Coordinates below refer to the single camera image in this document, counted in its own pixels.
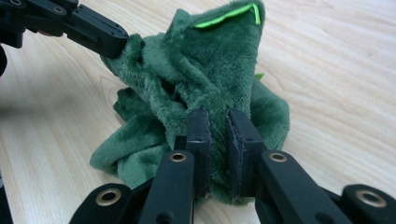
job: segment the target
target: green cloth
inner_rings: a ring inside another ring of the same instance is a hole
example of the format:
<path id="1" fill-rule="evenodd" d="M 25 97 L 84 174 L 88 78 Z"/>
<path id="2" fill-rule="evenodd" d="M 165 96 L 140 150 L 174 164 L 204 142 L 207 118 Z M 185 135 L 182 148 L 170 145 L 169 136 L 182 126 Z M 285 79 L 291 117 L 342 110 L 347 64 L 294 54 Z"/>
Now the green cloth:
<path id="1" fill-rule="evenodd" d="M 281 149 L 290 128 L 288 104 L 254 77 L 262 35 L 260 1 L 235 1 L 200 15 L 179 9 L 166 34 L 131 35 L 118 59 L 106 66 L 130 88 L 114 108 L 125 124 L 93 153 L 91 166 L 117 175 L 130 188 L 155 176 L 187 115 L 209 113 L 211 191 L 220 202 L 234 198 L 227 176 L 226 108 L 245 112 L 269 149 Z"/>

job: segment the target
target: crumpled towel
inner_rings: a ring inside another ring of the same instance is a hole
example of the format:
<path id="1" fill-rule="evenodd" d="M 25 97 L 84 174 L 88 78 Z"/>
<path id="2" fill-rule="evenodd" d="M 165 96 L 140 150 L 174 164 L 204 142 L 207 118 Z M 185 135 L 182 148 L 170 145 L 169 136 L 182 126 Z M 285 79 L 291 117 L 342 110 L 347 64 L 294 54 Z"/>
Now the crumpled towel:
<path id="1" fill-rule="evenodd" d="M 235 1 L 200 15 L 179 9 L 166 34 L 131 35 L 106 66 L 130 88 L 114 108 L 125 124 L 91 158 L 91 166 L 117 175 L 130 188 L 155 176 L 187 115 L 204 108 L 211 123 L 212 196 L 243 205 L 227 175 L 227 107 L 250 116 L 264 144 L 281 149 L 290 128 L 288 104 L 254 77 L 264 20 L 260 1 Z"/>

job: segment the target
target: wooden table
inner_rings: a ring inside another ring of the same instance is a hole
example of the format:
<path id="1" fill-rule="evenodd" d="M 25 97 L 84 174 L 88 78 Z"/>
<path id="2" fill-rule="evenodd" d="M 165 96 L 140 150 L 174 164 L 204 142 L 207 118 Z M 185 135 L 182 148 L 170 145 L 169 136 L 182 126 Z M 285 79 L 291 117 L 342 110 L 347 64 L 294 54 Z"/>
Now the wooden table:
<path id="1" fill-rule="evenodd" d="M 179 7 L 200 13 L 227 1 L 85 4 L 130 34 L 166 31 Z M 284 150 L 322 187 L 363 183 L 396 197 L 396 4 L 267 0 L 256 70 L 290 104 Z M 68 40 L 26 32 L 4 46 L 0 166 L 15 223 L 66 223 L 90 191 L 117 178 L 91 154 L 120 126 L 112 109 L 125 87 L 99 56 Z M 254 206 L 214 200 L 195 223 L 258 223 Z"/>

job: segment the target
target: bright green stripe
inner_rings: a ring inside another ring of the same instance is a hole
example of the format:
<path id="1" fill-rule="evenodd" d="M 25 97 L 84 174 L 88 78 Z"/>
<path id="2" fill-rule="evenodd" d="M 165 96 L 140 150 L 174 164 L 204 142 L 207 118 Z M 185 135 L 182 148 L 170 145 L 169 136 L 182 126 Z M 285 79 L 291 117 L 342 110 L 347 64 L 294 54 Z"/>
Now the bright green stripe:
<path id="1" fill-rule="evenodd" d="M 220 23 L 220 22 L 224 21 L 224 20 L 227 19 L 227 18 L 234 17 L 234 16 L 240 15 L 240 14 L 242 14 L 242 13 L 245 13 L 245 12 L 247 12 L 248 10 L 250 10 L 251 8 L 253 8 L 253 11 L 254 11 L 254 15 L 255 15 L 255 19 L 256 19 L 256 24 L 260 25 L 260 24 L 261 24 L 261 21 L 260 21 L 260 11 L 259 11 L 259 8 L 257 7 L 256 4 L 250 3 L 250 4 L 248 4 L 248 5 L 244 6 L 244 7 L 237 8 L 237 9 L 231 11 L 231 12 L 228 12 L 228 13 L 226 13 L 226 14 L 220 16 L 220 17 L 217 17 L 217 18 L 215 18 L 214 20 L 205 21 L 205 22 L 199 23 L 199 24 L 195 25 L 195 28 L 206 28 L 206 27 L 208 27 L 208 26 L 211 26 L 211 25 Z"/>

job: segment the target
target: table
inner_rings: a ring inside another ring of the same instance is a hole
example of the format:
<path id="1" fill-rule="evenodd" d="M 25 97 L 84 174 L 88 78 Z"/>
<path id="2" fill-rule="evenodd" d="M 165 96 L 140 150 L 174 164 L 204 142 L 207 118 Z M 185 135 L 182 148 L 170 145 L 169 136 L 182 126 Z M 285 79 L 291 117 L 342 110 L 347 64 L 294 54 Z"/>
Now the table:
<path id="1" fill-rule="evenodd" d="M 129 34 L 166 31 L 177 8 L 227 1 L 83 0 Z M 284 150 L 323 188 L 363 183 L 396 197 L 396 4 L 267 0 L 256 71 L 290 104 Z M 6 48 L 0 78 L 0 169 L 15 223 L 66 223 L 93 189 L 116 177 L 92 169 L 95 149 L 121 122 L 125 85 L 99 56 L 64 37 L 26 32 Z M 195 223 L 259 223 L 253 204 L 215 200 Z"/>

